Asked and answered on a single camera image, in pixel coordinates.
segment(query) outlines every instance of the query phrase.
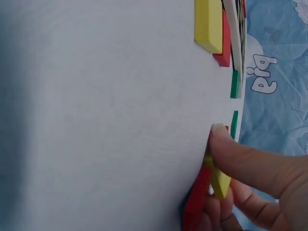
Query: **finger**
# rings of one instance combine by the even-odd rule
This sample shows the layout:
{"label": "finger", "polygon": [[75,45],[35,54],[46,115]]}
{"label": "finger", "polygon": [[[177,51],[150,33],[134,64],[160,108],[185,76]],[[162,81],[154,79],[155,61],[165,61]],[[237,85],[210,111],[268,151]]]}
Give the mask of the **finger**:
{"label": "finger", "polygon": [[233,209],[233,193],[228,189],[226,198],[220,201],[220,220],[226,220],[231,216]]}
{"label": "finger", "polygon": [[289,225],[287,224],[283,213],[280,213],[279,216],[276,219],[276,222],[273,224],[273,226],[270,228],[270,231],[288,231]]}
{"label": "finger", "polygon": [[232,180],[230,186],[236,207],[255,225],[269,230],[281,213],[279,204],[265,200],[237,180]]}
{"label": "finger", "polygon": [[201,218],[201,222],[197,228],[197,231],[207,231],[212,230],[211,220],[207,214],[203,214]]}
{"label": "finger", "polygon": [[232,213],[227,219],[220,222],[222,231],[242,231],[242,227],[235,215]]}
{"label": "finger", "polygon": [[235,142],[222,124],[212,126],[209,147],[224,173],[279,198],[301,174],[296,157],[260,151]]}
{"label": "finger", "polygon": [[214,196],[208,196],[204,207],[205,213],[211,220],[212,230],[219,230],[220,204],[219,200]]}

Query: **white cloud print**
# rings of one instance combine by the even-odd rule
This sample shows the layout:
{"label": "white cloud print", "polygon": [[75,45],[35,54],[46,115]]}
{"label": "white cloud print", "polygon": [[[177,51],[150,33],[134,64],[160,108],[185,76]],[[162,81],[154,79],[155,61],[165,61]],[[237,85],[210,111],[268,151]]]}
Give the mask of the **white cloud print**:
{"label": "white cloud print", "polygon": [[298,3],[295,10],[298,13],[298,17],[300,17],[302,21],[308,25],[308,6]]}
{"label": "white cloud print", "polygon": [[296,2],[296,3],[304,4],[304,5],[308,6],[308,0],[293,0],[293,1]]}

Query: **white board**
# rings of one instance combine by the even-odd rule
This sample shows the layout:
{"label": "white board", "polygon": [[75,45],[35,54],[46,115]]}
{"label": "white board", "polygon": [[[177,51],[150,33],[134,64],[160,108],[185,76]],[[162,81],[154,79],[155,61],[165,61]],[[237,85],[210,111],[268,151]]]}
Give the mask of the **white board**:
{"label": "white board", "polygon": [[0,12],[1,230],[180,230],[210,126],[244,100],[230,100],[232,68],[194,43],[194,2]]}

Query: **domino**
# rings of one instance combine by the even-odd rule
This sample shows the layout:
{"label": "domino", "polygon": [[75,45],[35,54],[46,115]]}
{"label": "domino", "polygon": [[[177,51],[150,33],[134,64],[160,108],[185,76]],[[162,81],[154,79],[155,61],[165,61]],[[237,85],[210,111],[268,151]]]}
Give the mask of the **domino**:
{"label": "domino", "polygon": [[195,0],[195,42],[210,53],[222,53],[222,3]]}
{"label": "domino", "polygon": [[242,97],[242,84],[244,77],[244,56],[246,45],[246,19],[243,0],[223,0],[227,19],[231,29],[231,47],[234,70],[239,72],[240,88],[238,97]]}
{"label": "domino", "polygon": [[194,231],[200,224],[203,208],[208,197],[210,169],[201,166],[199,175],[192,186],[183,211],[183,231]]}
{"label": "domino", "polygon": [[241,87],[240,74],[239,74],[238,71],[233,71],[232,83],[231,83],[231,93],[230,93],[231,99],[237,99],[238,98],[238,93],[239,93],[240,87]]}
{"label": "domino", "polygon": [[233,139],[235,139],[235,135],[236,135],[238,117],[239,117],[239,111],[234,111],[232,122],[231,122],[231,136]]}
{"label": "domino", "polygon": [[247,18],[247,9],[246,9],[246,2],[243,0],[243,10],[244,10],[244,17]]}
{"label": "domino", "polygon": [[241,36],[239,31],[239,18],[237,15],[235,1],[237,0],[223,0],[226,16],[230,24],[231,43],[234,69],[242,75],[242,54],[241,54]]}
{"label": "domino", "polygon": [[213,54],[220,66],[230,66],[230,54],[231,54],[231,32],[230,25],[226,16],[226,12],[222,10],[222,25],[223,25],[223,44],[222,54]]}
{"label": "domino", "polygon": [[222,200],[226,197],[230,185],[231,177],[224,174],[218,168],[214,168],[211,173],[211,185],[214,189],[214,195]]}

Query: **blue fabric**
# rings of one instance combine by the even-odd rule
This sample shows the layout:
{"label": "blue fabric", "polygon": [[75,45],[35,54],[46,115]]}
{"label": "blue fabric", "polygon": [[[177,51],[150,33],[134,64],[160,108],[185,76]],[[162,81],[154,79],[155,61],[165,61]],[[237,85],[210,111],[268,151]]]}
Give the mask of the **blue fabric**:
{"label": "blue fabric", "polygon": [[[246,0],[246,7],[240,143],[284,155],[307,154],[308,0]],[[245,229],[261,230],[235,213]]]}

